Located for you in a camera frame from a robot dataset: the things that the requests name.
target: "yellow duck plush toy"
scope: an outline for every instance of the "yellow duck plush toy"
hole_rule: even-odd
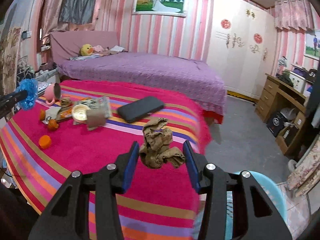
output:
[[[80,49],[81,56],[90,56],[93,53],[93,47],[90,44],[84,44]]]

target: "bag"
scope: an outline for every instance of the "bag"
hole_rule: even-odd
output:
[[[267,122],[267,127],[274,137],[277,137],[279,132],[284,128],[284,123],[288,120],[280,112],[272,114]]]

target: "cardboard box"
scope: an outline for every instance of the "cardboard box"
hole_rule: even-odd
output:
[[[306,118],[305,118],[304,114],[302,112],[299,112],[297,114],[296,119],[294,120],[294,124],[296,125],[296,127],[298,129],[301,129],[301,127],[304,124],[305,120],[306,120]]]

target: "blue stool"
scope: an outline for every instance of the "blue stool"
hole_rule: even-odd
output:
[[[282,216],[284,221],[287,221],[287,209],[285,205],[285,200],[282,197],[282,193],[278,186],[271,180],[269,177],[255,172],[250,171],[250,173],[254,176],[256,181],[260,184],[260,186],[264,189],[268,197],[271,199],[280,215]],[[202,217],[204,214],[204,210],[199,212],[194,223],[193,228],[194,231],[192,233],[193,239],[198,239]],[[232,228],[233,228],[233,200],[232,200],[232,192],[227,192],[227,221],[226,221],[226,233],[225,240],[230,240],[232,238]]]

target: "pink striped wallpaper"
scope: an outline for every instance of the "pink striped wallpaper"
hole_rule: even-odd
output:
[[[119,0],[116,31],[129,51],[203,59],[211,33],[213,0],[188,0],[187,17],[131,15],[133,0]]]
[[[316,10],[311,6],[313,22],[315,29],[320,29],[320,17],[318,16]],[[297,63],[305,67],[306,69],[318,68],[318,61],[305,57],[303,55],[304,49],[304,30],[282,30],[278,31],[277,34],[277,50],[275,55],[275,63],[273,66],[273,75],[276,72],[277,61],[280,57],[285,56],[288,60],[288,67],[291,69],[291,63]]]
[[[116,11],[118,0],[102,0],[95,26],[97,31],[116,30]]]

